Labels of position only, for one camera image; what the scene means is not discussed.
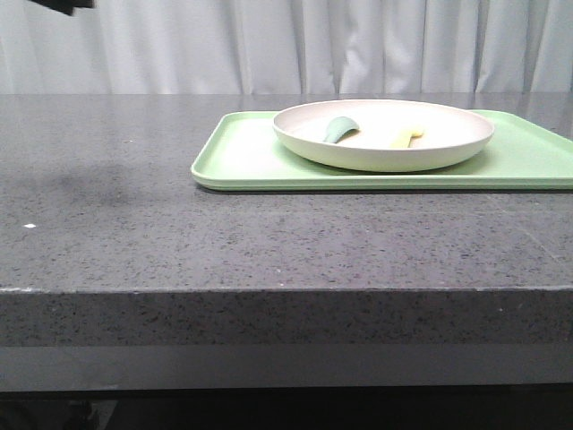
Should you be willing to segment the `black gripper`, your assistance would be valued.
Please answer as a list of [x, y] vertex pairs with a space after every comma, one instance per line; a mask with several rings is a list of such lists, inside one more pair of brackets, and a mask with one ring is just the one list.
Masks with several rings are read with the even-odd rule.
[[68, 16], [73, 16], [76, 9], [94, 9], [94, 0], [30, 0], [49, 10], [56, 11]]

